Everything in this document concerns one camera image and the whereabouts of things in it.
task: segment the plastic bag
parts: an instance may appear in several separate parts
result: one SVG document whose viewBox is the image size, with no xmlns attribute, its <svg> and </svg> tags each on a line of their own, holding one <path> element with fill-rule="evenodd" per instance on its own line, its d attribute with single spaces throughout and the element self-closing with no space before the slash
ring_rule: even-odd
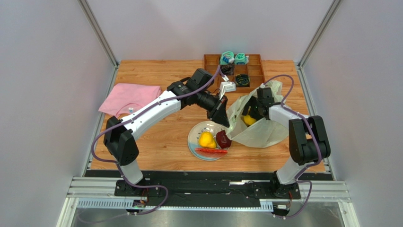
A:
<svg viewBox="0 0 403 227">
<path fill-rule="evenodd" d="M 266 87 L 271 87 L 275 102 L 283 99 L 281 95 L 282 83 L 270 81 Z M 280 123 L 262 118 L 247 126 L 242 119 L 242 111 L 251 96 L 257 97 L 256 90 L 249 95 L 239 97 L 228 109 L 229 128 L 226 129 L 230 140 L 252 148 L 266 148 L 283 141 L 289 134 L 288 129 Z"/>
</svg>

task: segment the wooden organizer box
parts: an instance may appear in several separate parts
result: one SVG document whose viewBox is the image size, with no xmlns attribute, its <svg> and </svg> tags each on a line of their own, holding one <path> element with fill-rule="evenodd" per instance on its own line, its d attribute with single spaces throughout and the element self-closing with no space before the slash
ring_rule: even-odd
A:
<svg viewBox="0 0 403 227">
<path fill-rule="evenodd" d="M 229 81 L 235 82 L 235 76 L 238 74 L 247 74 L 250 78 L 248 87 L 237 87 L 233 93 L 249 93 L 255 88 L 264 83 L 264 71 L 262 67 L 262 60 L 260 54 L 245 54 L 249 56 L 249 63 L 246 65 L 234 65 L 234 75 L 227 75 Z M 214 74 L 219 65 L 221 54 L 205 54 L 203 58 L 203 67 L 205 70 Z M 209 88 L 213 91 L 219 88 L 220 83 L 223 81 L 221 77 L 215 80 L 215 83 Z"/>
</svg>

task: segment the white plate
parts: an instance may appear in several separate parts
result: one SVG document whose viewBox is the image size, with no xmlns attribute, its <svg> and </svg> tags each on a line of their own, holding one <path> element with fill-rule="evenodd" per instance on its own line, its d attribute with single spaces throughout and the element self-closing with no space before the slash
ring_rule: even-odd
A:
<svg viewBox="0 0 403 227">
<path fill-rule="evenodd" d="M 195 148 L 202 148 L 199 145 L 199 137 L 202 132 L 209 131 L 214 136 L 214 140 L 216 139 L 216 134 L 222 130 L 225 130 L 225 127 L 217 124 L 215 122 L 207 121 L 207 122 L 200 122 L 195 125 L 189 132 L 189 136 L 187 137 L 187 145 L 189 147 L 190 152 L 195 155 L 197 158 L 204 160 L 204 161 L 215 161 L 219 159 L 219 157 L 205 157 L 202 156 L 194 151 Z"/>
</svg>

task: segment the white wall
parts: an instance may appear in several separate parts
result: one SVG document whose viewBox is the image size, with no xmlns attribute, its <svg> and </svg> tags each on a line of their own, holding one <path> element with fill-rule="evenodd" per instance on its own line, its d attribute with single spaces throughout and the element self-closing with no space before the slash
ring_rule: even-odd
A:
<svg viewBox="0 0 403 227">
<path fill-rule="evenodd" d="M 403 1 L 345 0 L 305 67 L 363 227 L 402 226 Z"/>
<path fill-rule="evenodd" d="M 113 67 L 76 0 L 0 3 L 0 222 L 55 226 Z"/>
<path fill-rule="evenodd" d="M 299 61 L 332 0 L 88 0 L 118 60 L 224 51 Z"/>
</svg>

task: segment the yellow lemon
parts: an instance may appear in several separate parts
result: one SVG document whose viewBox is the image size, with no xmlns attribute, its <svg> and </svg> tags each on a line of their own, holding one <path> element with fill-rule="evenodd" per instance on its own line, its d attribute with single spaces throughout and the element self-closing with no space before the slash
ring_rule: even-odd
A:
<svg viewBox="0 0 403 227">
<path fill-rule="evenodd" d="M 217 147 L 217 144 L 214 141 L 214 136 L 209 131 L 205 131 L 202 134 L 200 134 L 199 145 L 204 148 L 216 148 Z"/>
<path fill-rule="evenodd" d="M 245 124 L 250 126 L 250 125 L 256 123 L 256 119 L 247 114 L 246 116 L 244 116 L 244 122 L 245 122 Z"/>
</svg>

